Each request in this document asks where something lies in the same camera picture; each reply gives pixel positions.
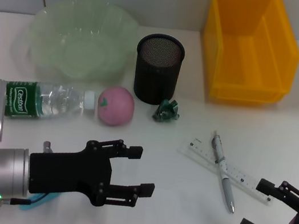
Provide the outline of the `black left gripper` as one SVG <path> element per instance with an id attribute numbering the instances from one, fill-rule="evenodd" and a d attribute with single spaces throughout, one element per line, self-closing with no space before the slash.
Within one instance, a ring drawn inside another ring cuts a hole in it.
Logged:
<path id="1" fill-rule="evenodd" d="M 110 159 L 140 159 L 142 153 L 141 146 L 128 147 L 122 139 L 95 141 L 77 153 L 31 153 L 29 192 L 79 192 L 94 206 L 135 207 L 139 198 L 152 196 L 155 185 L 111 185 Z"/>

